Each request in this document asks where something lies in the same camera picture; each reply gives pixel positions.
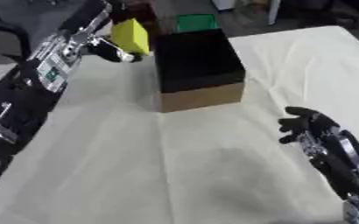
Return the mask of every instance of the black box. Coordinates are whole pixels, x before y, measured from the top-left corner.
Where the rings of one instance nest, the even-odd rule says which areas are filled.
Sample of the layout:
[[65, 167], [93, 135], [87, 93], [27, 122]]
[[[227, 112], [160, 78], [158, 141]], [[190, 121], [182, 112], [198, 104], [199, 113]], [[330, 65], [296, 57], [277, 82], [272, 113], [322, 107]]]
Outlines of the black box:
[[241, 100], [245, 69], [222, 30], [160, 36], [155, 47], [164, 112]]

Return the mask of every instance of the white tablecloth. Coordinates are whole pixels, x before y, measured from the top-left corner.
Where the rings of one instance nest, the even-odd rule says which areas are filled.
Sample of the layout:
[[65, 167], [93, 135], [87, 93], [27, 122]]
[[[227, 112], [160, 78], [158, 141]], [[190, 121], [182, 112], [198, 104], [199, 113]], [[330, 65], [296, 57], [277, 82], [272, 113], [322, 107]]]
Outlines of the white tablecloth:
[[338, 27], [233, 38], [241, 103], [157, 114], [152, 59], [85, 58], [60, 105], [0, 181], [0, 224], [305, 224], [341, 202], [296, 144], [287, 105], [359, 139], [359, 42]]

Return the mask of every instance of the yellow block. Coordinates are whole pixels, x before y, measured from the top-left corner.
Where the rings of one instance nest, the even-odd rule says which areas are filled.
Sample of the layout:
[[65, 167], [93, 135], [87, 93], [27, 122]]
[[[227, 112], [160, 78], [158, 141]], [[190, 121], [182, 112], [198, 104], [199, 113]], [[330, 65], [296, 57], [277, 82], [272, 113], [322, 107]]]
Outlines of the yellow block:
[[150, 53], [148, 32], [135, 18], [114, 25], [111, 40], [128, 53]]

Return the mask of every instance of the white cabinet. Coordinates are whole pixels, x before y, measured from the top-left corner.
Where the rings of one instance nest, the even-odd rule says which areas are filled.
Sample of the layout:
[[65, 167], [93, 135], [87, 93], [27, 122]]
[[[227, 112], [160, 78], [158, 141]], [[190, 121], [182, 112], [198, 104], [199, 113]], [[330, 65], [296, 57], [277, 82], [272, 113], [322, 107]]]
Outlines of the white cabinet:
[[219, 11], [234, 9], [236, 0], [212, 0]]

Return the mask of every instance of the robotic arm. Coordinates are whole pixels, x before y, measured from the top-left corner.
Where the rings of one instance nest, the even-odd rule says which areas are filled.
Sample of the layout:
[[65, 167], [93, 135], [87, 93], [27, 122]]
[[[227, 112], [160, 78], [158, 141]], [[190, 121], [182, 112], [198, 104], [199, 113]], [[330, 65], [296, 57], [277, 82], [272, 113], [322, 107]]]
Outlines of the robotic arm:
[[298, 142], [311, 164], [343, 200], [344, 219], [359, 224], [359, 142], [347, 130], [320, 112], [308, 108], [285, 109], [296, 118], [280, 119], [282, 144]]
[[87, 0], [27, 61], [0, 80], [0, 177], [45, 123], [84, 52], [115, 62], [141, 59], [95, 35], [110, 19], [121, 21], [123, 12], [116, 0]]

